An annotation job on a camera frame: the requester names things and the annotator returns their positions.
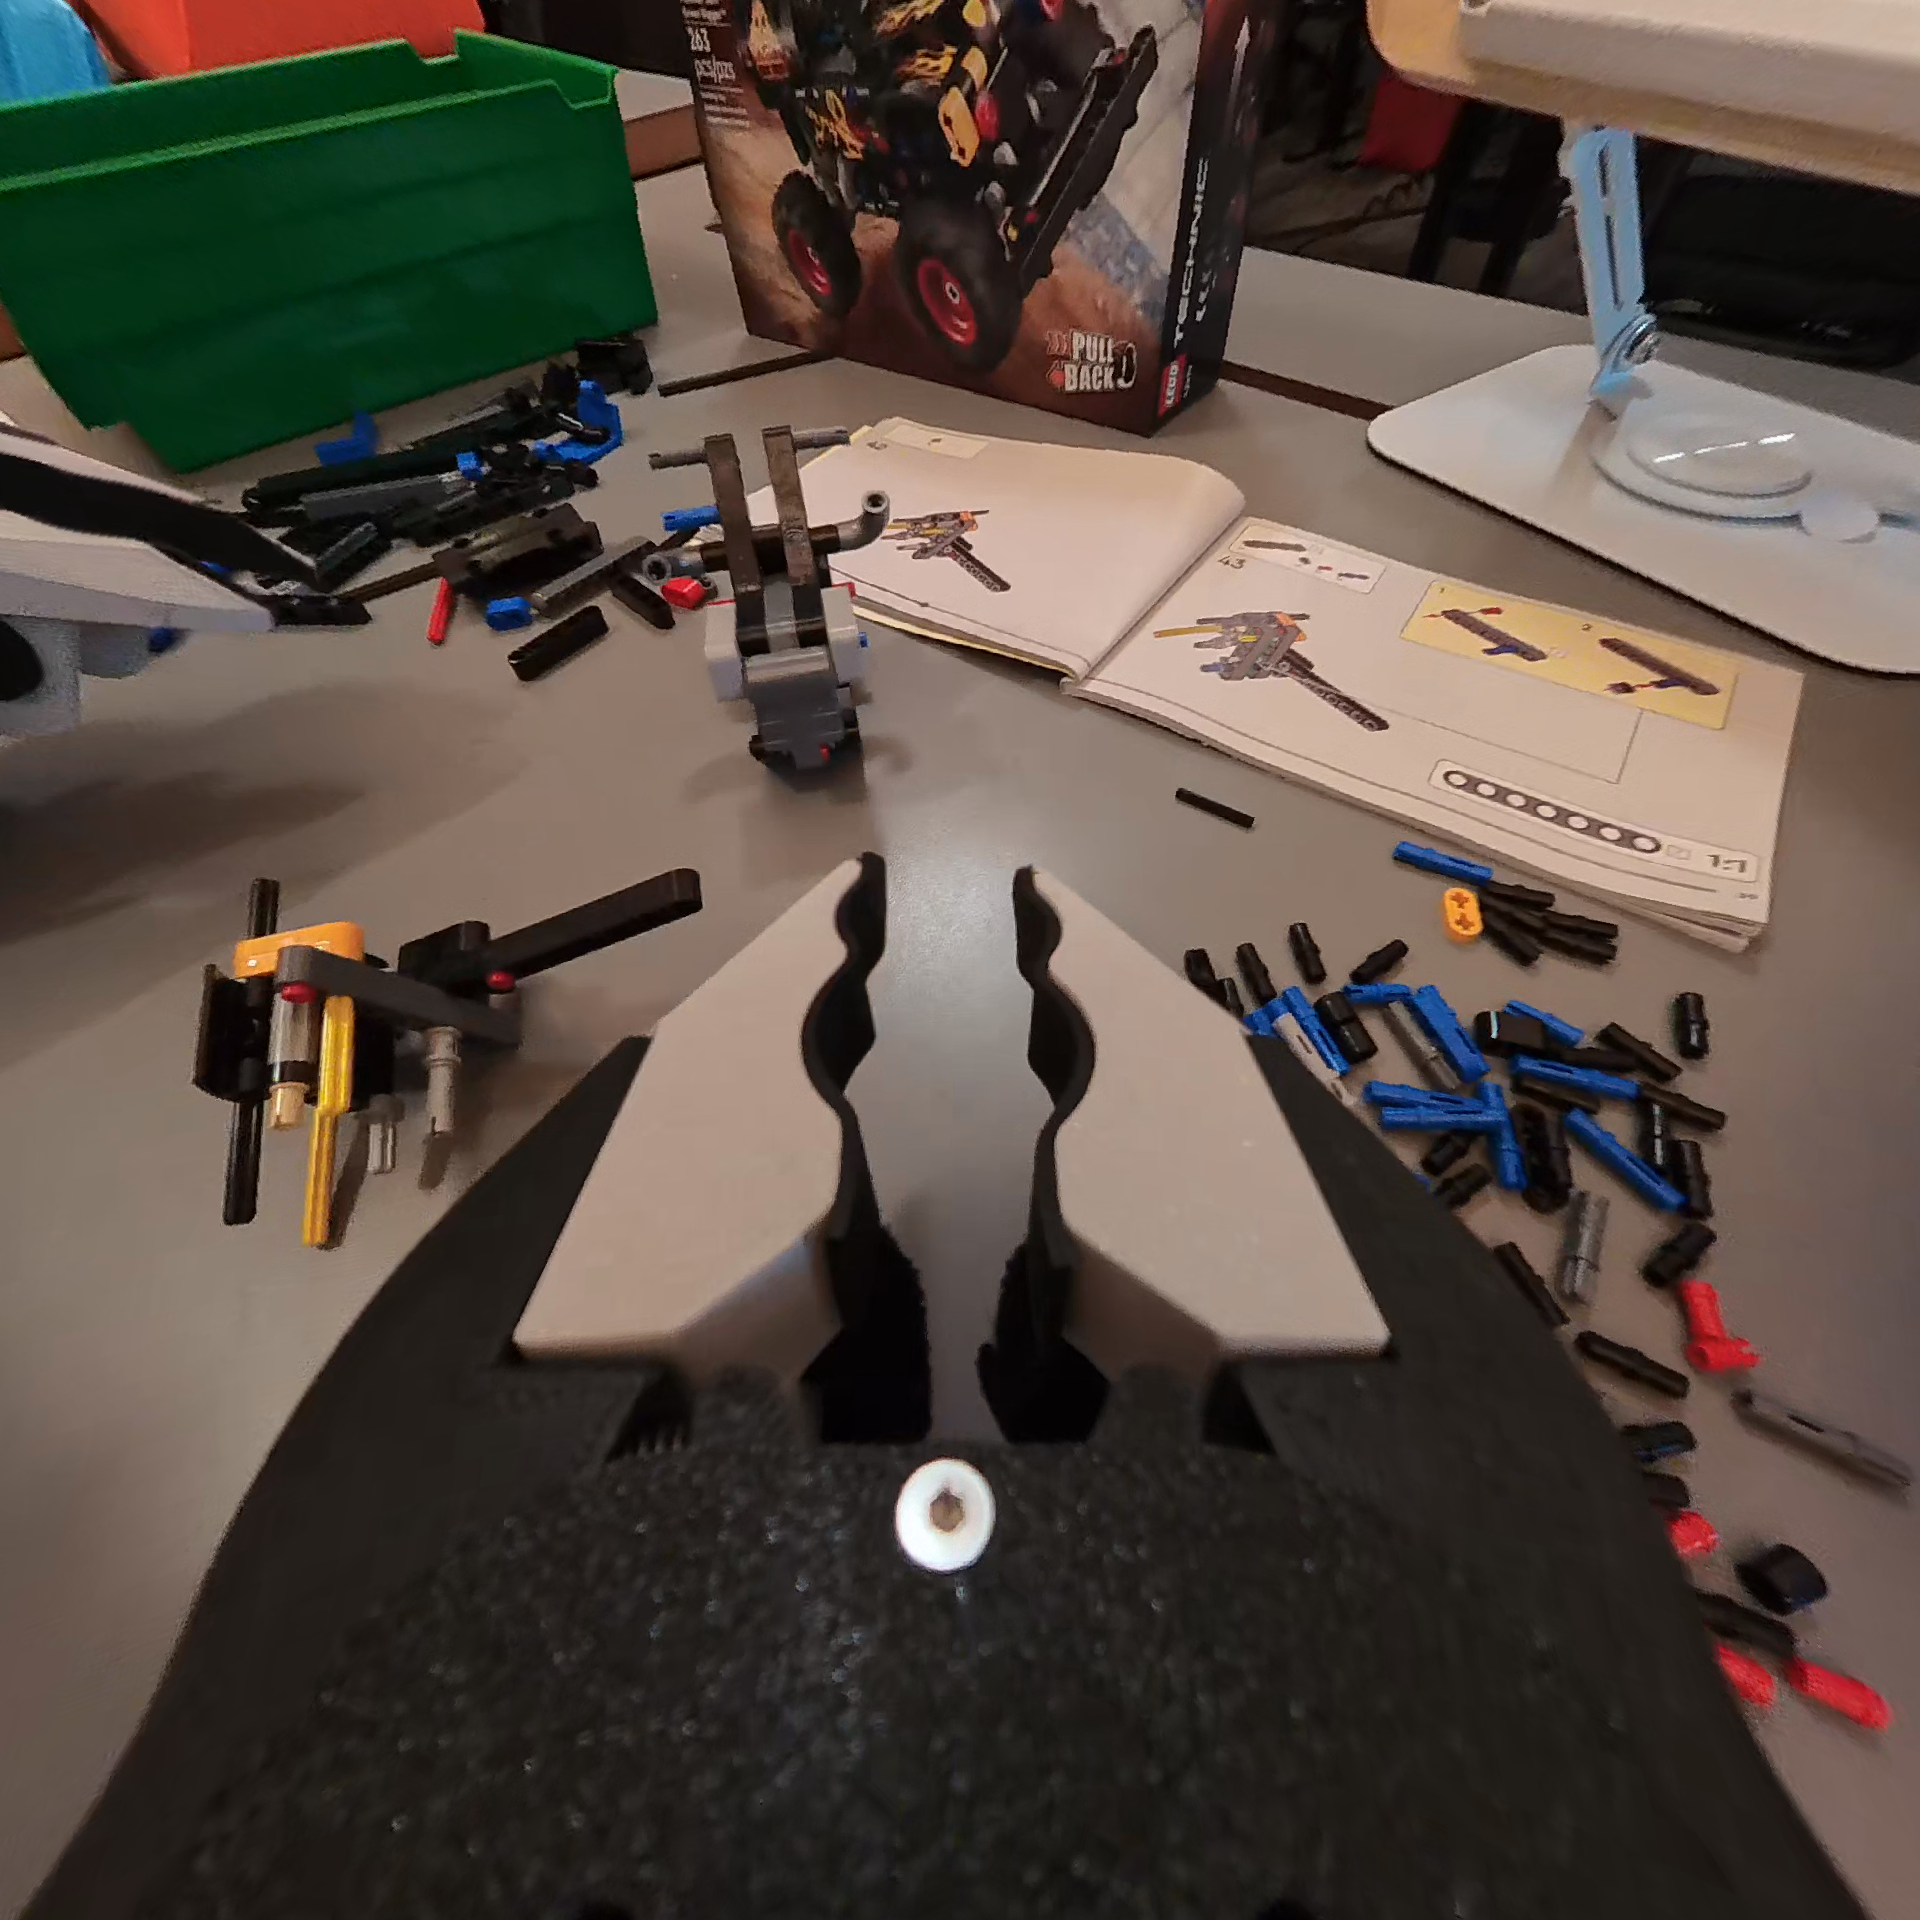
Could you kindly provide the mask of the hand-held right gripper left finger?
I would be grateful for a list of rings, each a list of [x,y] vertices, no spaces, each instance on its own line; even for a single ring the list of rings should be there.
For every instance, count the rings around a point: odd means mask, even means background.
[[[931,1426],[917,1269],[848,1101],[873,1047],[877,852],[835,866],[666,1015],[512,1335],[521,1360],[757,1372],[828,1443]]]

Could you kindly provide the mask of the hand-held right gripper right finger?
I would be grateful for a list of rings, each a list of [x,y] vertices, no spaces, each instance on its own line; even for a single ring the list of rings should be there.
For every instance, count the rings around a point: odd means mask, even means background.
[[[1113,1386],[1379,1360],[1388,1323],[1258,1039],[1059,877],[1016,875],[1048,1093],[1024,1239],[980,1350],[1003,1438],[1085,1438]]]

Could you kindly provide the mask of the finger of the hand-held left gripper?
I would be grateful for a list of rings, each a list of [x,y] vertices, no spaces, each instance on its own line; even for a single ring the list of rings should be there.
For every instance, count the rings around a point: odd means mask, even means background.
[[[198,562],[154,544],[3,511],[3,619],[69,626],[264,632],[273,616]]]
[[[316,564],[204,495],[3,421],[3,509],[77,536],[134,541],[197,570],[317,589]]]

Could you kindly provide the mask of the yellow black lego assembly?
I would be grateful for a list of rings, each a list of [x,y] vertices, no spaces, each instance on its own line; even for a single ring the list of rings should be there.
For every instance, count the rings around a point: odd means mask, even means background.
[[[338,1151],[355,1120],[370,1175],[393,1172],[403,1094],[422,1094],[428,1140],[451,1140],[472,1048],[521,1044],[521,988],[705,910],[705,880],[673,868],[550,919],[496,931],[452,920],[369,949],[348,919],[282,926],[282,885],[256,877],[248,933],[198,978],[193,1085],[227,1106],[221,1221],[256,1219],[274,1134],[304,1131],[301,1244],[334,1239]]]

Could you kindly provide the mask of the pile of small lego pins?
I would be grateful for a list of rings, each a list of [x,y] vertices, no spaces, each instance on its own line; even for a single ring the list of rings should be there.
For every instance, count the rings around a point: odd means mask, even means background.
[[[1402,842],[1394,861],[1446,880],[1445,933],[1483,944],[1518,967],[1546,952],[1584,965],[1618,957],[1618,923],[1565,915],[1555,894],[1504,883],[1467,858]],[[1405,976],[1408,944],[1390,941],[1332,980],[1305,923],[1286,931],[1298,982],[1282,984],[1256,944],[1240,944],[1233,970],[1205,946],[1186,949],[1185,973],[1258,1037],[1282,1039],[1332,1096],[1357,1100],[1382,1134],[1426,1140],[1412,1176],[1449,1212],[1502,1190],[1561,1232],[1546,1276],[1512,1239],[1493,1244],[1498,1267],[1578,1363],[1644,1399],[1681,1406],[1694,1383],[1724,1383],[1734,1416],[1818,1456],[1844,1477],[1892,1498],[1909,1498],[1915,1471],[1861,1431],[1753,1386],[1763,1365],[1755,1343],[1726,1323],[1707,1276],[1720,1242],[1702,1140],[1726,1114],[1677,1087],[1684,1064],[1709,1055],[1705,999],[1682,992],[1672,1004],[1673,1059],[1665,1047],[1609,1022],[1588,1034],[1525,999],[1465,1016],[1434,982]],[[1377,1027],[1392,1034],[1410,1079],[1380,1071]],[[1637,1198],[1668,1232],[1638,1261],[1641,1283],[1668,1302],[1682,1335],[1677,1367],[1633,1341],[1578,1326],[1571,1309],[1598,1302],[1613,1190]],[[1684,1419],[1616,1428],[1673,1552],[1689,1566],[1721,1560],[1721,1536],[1672,1467],[1696,1453]],[[1739,1594],[1698,1588],[1694,1599],[1715,1640],[1729,1687],[1766,1712],[1781,1683],[1805,1702],[1867,1734],[1890,1731],[1884,1693],[1808,1653],[1792,1621],[1829,1598],[1818,1560],[1790,1542],[1737,1555]]]

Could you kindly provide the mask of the pile of black lego beams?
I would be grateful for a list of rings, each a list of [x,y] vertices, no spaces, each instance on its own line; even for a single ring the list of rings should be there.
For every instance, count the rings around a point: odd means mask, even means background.
[[[654,386],[637,330],[588,336],[540,379],[498,391],[466,416],[384,445],[373,416],[320,443],[313,464],[249,485],[240,515],[312,559],[317,589],[254,575],[265,592],[336,592],[374,602],[433,592],[425,640],[441,646],[456,616],[474,613],[493,635],[516,638],[516,680],[549,678],[608,632],[605,603],[670,632],[683,607],[642,578],[659,551],[646,535],[605,535],[585,502],[627,445],[625,397]]]

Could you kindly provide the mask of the lego instruction booklet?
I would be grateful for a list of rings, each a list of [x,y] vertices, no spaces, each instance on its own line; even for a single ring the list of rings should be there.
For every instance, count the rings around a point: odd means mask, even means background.
[[[901,416],[800,455],[892,499],[864,610],[1742,950],[1770,926],[1803,680],[1248,515],[1205,464]]]

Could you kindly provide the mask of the grey motor lego assembly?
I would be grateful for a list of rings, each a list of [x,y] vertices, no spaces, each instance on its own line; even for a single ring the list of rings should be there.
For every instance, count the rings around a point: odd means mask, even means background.
[[[651,552],[641,574],[674,607],[693,607],[714,575],[728,575],[730,592],[705,606],[712,687],[717,702],[753,711],[753,757],[793,775],[825,767],[859,740],[854,690],[868,643],[832,557],[876,544],[892,500],[868,492],[858,516],[813,520],[800,480],[803,452],[848,443],[845,428],[764,428],[771,519],[757,519],[731,434],[649,456],[656,471],[707,468],[714,500],[666,515],[676,541]]]

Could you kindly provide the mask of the lego set box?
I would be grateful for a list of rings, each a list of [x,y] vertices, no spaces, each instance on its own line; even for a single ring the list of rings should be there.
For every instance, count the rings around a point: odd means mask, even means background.
[[[1228,351],[1282,8],[685,3],[747,332],[1156,434]]]

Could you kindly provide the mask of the green plastic bin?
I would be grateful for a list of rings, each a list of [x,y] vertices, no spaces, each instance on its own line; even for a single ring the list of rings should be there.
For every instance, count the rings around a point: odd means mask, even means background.
[[[616,70],[477,32],[6,104],[3,300],[181,472],[659,319]]]

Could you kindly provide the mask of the light blue bag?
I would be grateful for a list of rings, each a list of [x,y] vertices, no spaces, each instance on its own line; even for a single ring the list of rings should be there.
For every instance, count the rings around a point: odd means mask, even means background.
[[[3,3],[3,104],[32,104],[113,85],[86,20],[66,3]]]

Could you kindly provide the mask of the white document stand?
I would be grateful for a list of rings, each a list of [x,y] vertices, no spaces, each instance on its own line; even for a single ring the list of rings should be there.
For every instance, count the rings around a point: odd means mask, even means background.
[[[1402,405],[1372,451],[1803,655],[1917,672],[1915,443],[1662,358],[1637,138],[1915,190],[1915,5],[1370,5],[1405,80],[1560,126],[1590,347]]]

